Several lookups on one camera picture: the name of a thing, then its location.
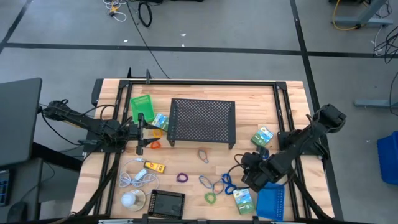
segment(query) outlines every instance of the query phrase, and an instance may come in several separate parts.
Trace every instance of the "concrete floor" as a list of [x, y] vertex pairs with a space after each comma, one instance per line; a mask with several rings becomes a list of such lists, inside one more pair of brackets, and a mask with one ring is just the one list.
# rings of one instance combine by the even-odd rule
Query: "concrete floor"
[[[330, 25], [332, 4], [295, 2], [308, 51], [372, 53], [371, 40], [378, 28], [338, 31]], [[391, 3], [398, 11], [398, 3]], [[24, 4], [25, 0], [0, 0], [0, 39], [6, 36]], [[338, 14], [358, 14], [363, 9], [363, 5], [342, 5]], [[166, 1], [152, 10], [152, 26], [147, 29], [139, 25], [150, 46], [248, 49], [234, 53], [154, 52], [171, 78], [301, 80], [312, 108], [308, 73], [299, 55], [289, 0]], [[125, 6], [121, 12], [127, 13]], [[398, 23], [398, 13], [391, 18]], [[382, 30], [379, 40], [394, 27]], [[19, 45], [0, 45], [0, 82], [41, 77], [40, 102], [44, 104], [68, 98], [72, 108], [88, 110], [95, 79], [125, 77], [129, 67], [136, 76], [144, 75], [148, 68], [154, 77], [164, 77], [146, 51], [79, 49], [79, 45], [144, 46], [131, 18], [117, 22], [108, 17], [101, 0], [34, 0], [7, 42]], [[74, 45], [74, 49], [59, 49], [67, 44]], [[290, 55], [253, 54], [250, 49], [284, 50], [283, 54]], [[378, 58], [310, 57], [309, 61], [319, 103], [332, 103], [348, 117], [341, 132], [328, 136], [344, 219], [396, 223], [398, 187], [381, 180], [376, 141], [395, 131], [398, 119], [387, 110], [353, 106], [357, 98], [388, 97], [390, 82], [398, 72], [396, 60], [389, 65]], [[72, 141], [85, 138], [82, 130], [62, 123], [52, 125]], [[56, 150], [72, 147], [46, 127], [40, 117], [35, 141]], [[80, 155], [81, 151], [71, 154]], [[43, 177], [47, 175], [50, 171], [44, 166]], [[42, 218], [61, 217], [69, 212], [77, 178], [78, 174], [56, 167], [56, 176], [40, 190], [40, 201], [47, 202], [42, 206]]]

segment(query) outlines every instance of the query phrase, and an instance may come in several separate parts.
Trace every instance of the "small box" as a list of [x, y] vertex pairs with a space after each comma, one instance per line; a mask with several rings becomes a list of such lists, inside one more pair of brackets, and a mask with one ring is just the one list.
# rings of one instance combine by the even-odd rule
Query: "small box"
[[266, 144], [272, 139], [274, 134], [270, 132], [265, 126], [251, 138], [251, 142], [257, 146], [265, 147]]
[[248, 189], [234, 190], [233, 193], [239, 214], [243, 215], [255, 211], [256, 208], [254, 208]]
[[157, 114], [152, 125], [161, 128], [163, 131], [167, 131], [169, 128], [169, 118], [166, 115]]

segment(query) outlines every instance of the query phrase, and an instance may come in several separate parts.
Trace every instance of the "blue container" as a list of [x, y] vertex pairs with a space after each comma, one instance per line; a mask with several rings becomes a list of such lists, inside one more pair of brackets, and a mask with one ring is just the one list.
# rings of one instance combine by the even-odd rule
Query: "blue container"
[[257, 215], [281, 222], [284, 220], [284, 205], [285, 186], [268, 183], [258, 194]]
[[388, 184], [398, 185], [398, 131], [377, 140], [381, 178]]

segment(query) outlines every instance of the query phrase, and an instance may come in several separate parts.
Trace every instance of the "wooden tabletop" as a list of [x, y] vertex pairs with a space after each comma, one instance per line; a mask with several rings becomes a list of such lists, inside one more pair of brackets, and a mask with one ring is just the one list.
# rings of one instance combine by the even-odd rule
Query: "wooden tabletop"
[[[99, 96], [98, 105], [114, 104], [116, 93], [118, 90], [118, 79], [105, 79], [102, 85], [101, 94]], [[308, 125], [308, 119], [305, 117], [309, 114], [307, 97], [302, 82], [286, 82], [288, 87], [292, 116], [295, 128], [302, 129]], [[272, 87], [270, 86], [226, 86], [226, 85], [133, 85], [131, 97], [150, 94], [155, 113], [169, 115], [171, 98], [193, 98], [203, 100], [229, 100], [236, 102], [236, 144], [232, 150], [228, 150], [228, 144], [208, 143], [208, 142], [188, 142], [176, 141], [175, 147], [170, 147], [164, 133], [160, 143], [161, 149], [154, 150], [145, 148], [142, 157], [145, 160], [159, 162], [166, 165], [164, 174], [157, 174], [160, 185], [159, 190], [167, 190], [185, 194], [185, 207], [183, 211], [183, 219], [217, 219], [217, 220], [252, 220], [255, 212], [240, 215], [238, 208], [234, 202], [233, 196], [224, 193], [217, 195], [216, 202], [209, 205], [204, 195], [209, 192], [207, 188], [199, 183], [198, 177], [204, 175], [212, 182], [220, 179], [221, 175], [226, 173], [235, 161], [235, 154], [243, 154], [256, 150], [253, 143], [250, 142], [252, 136], [261, 126], [266, 126], [275, 136], [268, 143], [267, 148], [273, 154], [279, 150], [276, 133], [279, 130], [277, 114], [275, 110], [275, 100]], [[285, 109], [283, 96], [280, 93], [283, 114]], [[121, 102], [124, 106], [126, 90], [123, 92]], [[112, 108], [104, 111], [104, 119], [111, 119], [113, 113]], [[121, 119], [123, 110], [119, 110], [119, 120]], [[100, 110], [97, 110], [96, 117], [99, 117]], [[287, 122], [285, 122], [286, 130], [289, 130]], [[151, 132], [147, 132], [146, 137], [151, 137]], [[130, 162], [126, 166], [122, 166], [126, 161], [139, 157], [136, 155], [136, 143], [130, 141], [126, 146], [126, 151], [121, 156], [119, 171], [127, 172], [132, 177], [142, 169], [142, 163]], [[198, 149], [206, 149], [209, 163], [205, 164], [199, 160], [197, 156]], [[102, 168], [104, 154], [92, 153], [81, 168], [80, 178], [76, 188], [75, 198], [73, 200], [72, 211], [79, 211], [84, 204], [90, 199], [93, 192], [98, 186], [100, 172]], [[321, 206], [326, 214], [333, 215], [331, 200], [326, 184], [325, 173], [323, 171], [322, 162], [316, 156], [302, 156], [303, 173], [308, 191], [314, 197], [315, 201]], [[184, 172], [188, 174], [189, 180], [186, 183], [178, 183], [175, 181], [178, 173]], [[243, 172], [238, 167], [232, 171], [231, 176], [233, 182], [238, 186], [244, 186], [240, 181]], [[116, 183], [114, 193], [113, 208], [111, 216], [113, 218], [141, 218], [143, 213], [147, 213], [148, 203], [138, 212], [131, 212], [124, 208], [120, 203], [123, 193], [135, 189], [133, 186], [125, 188], [119, 187], [119, 178]], [[141, 188], [145, 193], [150, 192], [156, 187], [156, 182], [147, 184]], [[300, 207], [300, 215], [304, 217], [301, 196], [297, 191], [297, 200]], [[257, 204], [257, 193], [251, 190], [251, 197], [254, 204]], [[104, 212], [105, 201], [103, 200], [101, 211]], [[285, 210], [284, 220], [293, 220], [292, 207], [289, 197], [289, 187], [285, 186]]]

